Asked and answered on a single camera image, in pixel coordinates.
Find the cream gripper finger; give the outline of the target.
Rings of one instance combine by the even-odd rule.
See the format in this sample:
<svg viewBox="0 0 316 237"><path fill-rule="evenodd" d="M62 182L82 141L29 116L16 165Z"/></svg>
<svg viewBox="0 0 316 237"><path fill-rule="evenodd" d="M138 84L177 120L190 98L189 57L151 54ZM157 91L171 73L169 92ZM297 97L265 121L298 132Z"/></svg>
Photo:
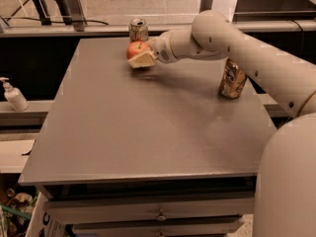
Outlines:
<svg viewBox="0 0 316 237"><path fill-rule="evenodd" d="M154 48L155 48L156 41L157 41L157 38L151 38L151 39L147 40L145 43L146 43L151 49L154 49Z"/></svg>
<svg viewBox="0 0 316 237"><path fill-rule="evenodd" d="M152 51L144 51L130 58L128 64L132 68L150 67L155 64L156 59L157 57Z"/></svg>

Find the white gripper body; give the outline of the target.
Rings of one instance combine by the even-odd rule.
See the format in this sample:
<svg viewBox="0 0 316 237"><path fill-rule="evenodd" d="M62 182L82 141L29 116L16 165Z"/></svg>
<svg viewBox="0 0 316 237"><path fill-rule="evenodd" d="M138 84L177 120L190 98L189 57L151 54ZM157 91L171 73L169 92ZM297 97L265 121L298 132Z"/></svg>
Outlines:
<svg viewBox="0 0 316 237"><path fill-rule="evenodd" d="M153 50L158 60L162 63L174 63L178 61L171 47L173 33L173 31L164 32L154 39Z"/></svg>

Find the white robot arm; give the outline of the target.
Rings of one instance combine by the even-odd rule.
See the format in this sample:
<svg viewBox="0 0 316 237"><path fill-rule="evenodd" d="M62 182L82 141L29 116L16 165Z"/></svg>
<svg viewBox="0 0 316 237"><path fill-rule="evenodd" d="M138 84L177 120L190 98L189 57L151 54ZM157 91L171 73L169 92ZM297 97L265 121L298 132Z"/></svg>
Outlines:
<svg viewBox="0 0 316 237"><path fill-rule="evenodd" d="M243 34L212 10L148 40L133 68L223 54L291 117L266 145L255 191L253 237L316 237L316 66Z"/></svg>

